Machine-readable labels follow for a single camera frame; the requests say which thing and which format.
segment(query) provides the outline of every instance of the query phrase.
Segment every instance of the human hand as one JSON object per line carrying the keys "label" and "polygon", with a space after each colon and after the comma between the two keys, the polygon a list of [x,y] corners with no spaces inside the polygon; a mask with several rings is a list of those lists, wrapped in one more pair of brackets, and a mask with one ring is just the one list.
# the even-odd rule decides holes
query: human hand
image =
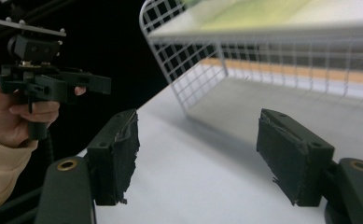
{"label": "human hand", "polygon": [[[83,87],[75,88],[76,95],[82,95],[85,91]],[[19,147],[29,138],[29,121],[46,123],[48,128],[59,117],[59,102],[35,102],[30,113],[27,104],[18,104],[20,98],[19,91],[13,94],[0,92],[0,144],[6,147]]]}

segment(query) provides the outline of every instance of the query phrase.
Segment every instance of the beige sleeve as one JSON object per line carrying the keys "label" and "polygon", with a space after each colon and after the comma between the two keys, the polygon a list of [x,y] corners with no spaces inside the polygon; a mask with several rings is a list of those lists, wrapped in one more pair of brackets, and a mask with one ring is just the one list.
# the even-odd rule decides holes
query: beige sleeve
{"label": "beige sleeve", "polygon": [[32,141],[26,147],[19,148],[0,145],[0,205],[12,193],[19,175],[26,167],[31,153],[37,146],[38,141]]}

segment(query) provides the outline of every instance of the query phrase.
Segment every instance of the circular joint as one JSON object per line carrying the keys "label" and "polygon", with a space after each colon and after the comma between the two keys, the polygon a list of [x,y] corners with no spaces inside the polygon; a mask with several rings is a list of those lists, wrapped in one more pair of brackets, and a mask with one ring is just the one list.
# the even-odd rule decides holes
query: circular joint
{"label": "circular joint", "polygon": [[57,168],[59,171],[69,171],[76,168],[78,162],[76,160],[62,161],[58,164]]}
{"label": "circular joint", "polygon": [[350,164],[356,170],[363,172],[363,161],[356,161],[356,160],[354,160],[354,161],[350,161]]}

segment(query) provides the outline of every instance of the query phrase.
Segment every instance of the white wire rack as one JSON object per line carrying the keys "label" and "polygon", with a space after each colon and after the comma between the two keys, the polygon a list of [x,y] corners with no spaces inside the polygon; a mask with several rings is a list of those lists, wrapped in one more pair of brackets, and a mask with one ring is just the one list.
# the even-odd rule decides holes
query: white wire rack
{"label": "white wire rack", "polygon": [[277,109],[363,159],[363,22],[202,32],[208,2],[147,0],[140,13],[188,117],[253,146],[260,109]]}

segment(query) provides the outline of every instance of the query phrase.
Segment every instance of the wire grid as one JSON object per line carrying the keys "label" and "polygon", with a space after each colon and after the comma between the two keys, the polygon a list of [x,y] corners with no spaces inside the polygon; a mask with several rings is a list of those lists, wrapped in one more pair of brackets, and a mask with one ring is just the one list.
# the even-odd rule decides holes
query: wire grid
{"label": "wire grid", "polygon": [[146,1],[140,25],[184,110],[225,77],[363,100],[363,35],[218,35],[149,38],[185,12],[182,1]]}

